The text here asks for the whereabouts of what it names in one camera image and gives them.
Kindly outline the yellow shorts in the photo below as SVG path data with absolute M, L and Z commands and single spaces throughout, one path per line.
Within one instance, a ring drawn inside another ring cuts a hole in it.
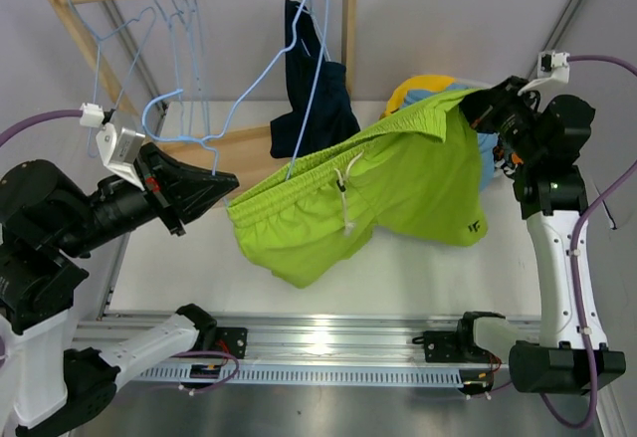
M 466 88 L 466 86 L 463 86 L 450 76 L 420 75 L 411 77 L 394 90 L 380 117 L 385 118 L 397 110 L 406 108 L 436 94 L 465 90 Z

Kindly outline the orange camouflage shorts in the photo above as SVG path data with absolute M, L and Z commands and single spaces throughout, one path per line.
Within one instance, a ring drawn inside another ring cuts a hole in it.
M 514 152 L 506 144 L 499 143 L 493 150 L 494 175 L 504 175 L 508 179 L 513 179 L 517 168 L 514 163 Z

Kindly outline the lime green shorts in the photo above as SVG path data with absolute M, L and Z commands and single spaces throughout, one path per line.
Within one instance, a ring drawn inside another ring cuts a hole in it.
M 376 228 L 470 247 L 488 232 L 478 135 L 436 94 L 296 159 L 228 208 L 243 255 L 297 288 L 351 258 Z

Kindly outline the navy blue shorts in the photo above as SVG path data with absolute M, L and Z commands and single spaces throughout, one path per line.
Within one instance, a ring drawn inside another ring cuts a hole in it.
M 337 145 L 360 132 L 345 86 L 345 65 L 320 53 L 308 11 L 285 1 L 285 79 L 291 110 L 270 122 L 270 155 L 302 157 Z

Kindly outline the blue hanger of camouflage shorts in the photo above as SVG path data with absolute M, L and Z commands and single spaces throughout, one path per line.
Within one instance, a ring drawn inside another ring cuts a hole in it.
M 144 66 L 142 51 L 156 22 L 156 10 L 153 6 L 145 7 L 127 21 L 118 16 L 118 9 L 110 1 L 102 1 L 101 8 L 112 24 L 110 30 L 99 34 L 78 10 L 80 2 L 66 0 L 64 6 L 69 19 L 69 34 L 80 49 L 94 73 L 94 85 L 91 103 L 105 105 L 112 109 L 129 113 L 135 125 L 140 125 L 140 112 L 127 94 L 127 87 L 134 82 L 134 76 Z M 125 77 L 120 80 L 106 57 L 106 50 L 112 41 L 121 42 L 120 47 L 128 54 L 128 65 Z

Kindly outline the blue hanger of light-blue shorts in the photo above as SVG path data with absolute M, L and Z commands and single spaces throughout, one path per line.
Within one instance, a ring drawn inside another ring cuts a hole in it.
M 177 96 L 181 106 L 180 130 L 182 134 L 192 135 L 194 126 L 194 110 L 199 105 L 201 112 L 203 131 L 209 133 L 210 109 L 205 98 L 206 84 L 205 73 L 201 61 L 205 58 L 203 32 L 201 30 L 201 17 L 197 0 L 170 0 L 173 12 L 164 15 L 164 22 L 168 28 L 170 44 L 173 54 L 173 69 L 175 86 L 182 89 L 183 94 Z M 188 44 L 188 59 L 190 68 L 190 87 L 186 89 L 182 84 L 180 72 L 180 52 L 178 51 L 177 35 L 181 34 Z

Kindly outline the light blue shorts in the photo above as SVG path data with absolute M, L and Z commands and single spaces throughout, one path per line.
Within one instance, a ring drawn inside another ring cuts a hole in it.
M 403 99 L 403 103 L 400 107 L 404 109 L 436 94 L 439 94 L 439 91 L 426 89 L 424 86 L 411 88 L 406 92 L 405 98 Z M 493 150 L 498 144 L 499 137 L 496 134 L 478 133 L 477 139 L 482 163 L 480 191 L 483 192 L 494 177 Z

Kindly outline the blue hanger of yellow shorts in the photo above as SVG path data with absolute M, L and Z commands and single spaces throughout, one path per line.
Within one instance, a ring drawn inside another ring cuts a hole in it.
M 167 31 L 169 63 L 172 67 L 173 89 L 180 90 L 172 100 L 179 111 L 179 135 L 191 135 L 193 110 L 187 102 L 200 85 L 198 52 L 194 32 L 198 14 L 197 0 L 168 0 L 164 7 L 160 0 L 152 0 Z

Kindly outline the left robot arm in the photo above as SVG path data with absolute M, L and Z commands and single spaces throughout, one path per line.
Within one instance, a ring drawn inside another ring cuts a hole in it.
M 75 291 L 88 276 L 82 259 L 152 220 L 180 236 L 239 185 L 232 173 L 179 162 L 152 143 L 132 174 L 110 175 L 91 194 L 43 159 L 2 178 L 1 425 L 12 436 L 64 435 L 149 368 L 215 347 L 216 320 L 193 304 L 114 346 L 71 346 Z

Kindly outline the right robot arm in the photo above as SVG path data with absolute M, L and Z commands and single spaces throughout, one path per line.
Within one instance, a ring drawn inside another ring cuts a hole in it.
M 591 136 L 594 108 L 573 95 L 554 97 L 544 110 L 528 99 L 526 81 L 510 77 L 464 97 L 469 126 L 495 133 L 520 158 L 514 194 L 536 259 L 541 321 L 536 343 L 517 340 L 509 350 L 516 390 L 536 394 L 590 394 L 626 371 L 598 317 L 587 259 L 584 180 L 575 162 Z

